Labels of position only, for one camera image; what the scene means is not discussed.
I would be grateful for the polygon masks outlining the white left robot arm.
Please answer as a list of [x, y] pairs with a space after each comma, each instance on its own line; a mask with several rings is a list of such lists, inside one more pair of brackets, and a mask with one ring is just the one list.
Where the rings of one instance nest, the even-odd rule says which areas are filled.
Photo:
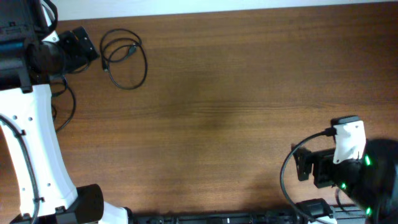
[[126, 207], [106, 202], [99, 185], [74, 186], [54, 126], [53, 84], [97, 54], [80, 34], [66, 45], [50, 1], [1, 2], [1, 129], [19, 185], [14, 223], [133, 223]]

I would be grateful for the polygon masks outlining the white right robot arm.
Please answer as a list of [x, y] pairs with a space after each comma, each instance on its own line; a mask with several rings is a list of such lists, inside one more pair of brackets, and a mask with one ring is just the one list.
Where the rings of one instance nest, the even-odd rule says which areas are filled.
[[298, 180], [314, 176], [317, 188], [338, 187], [371, 223], [397, 223], [397, 141], [370, 139], [363, 157], [333, 163], [335, 150], [311, 152], [300, 147], [294, 152]]

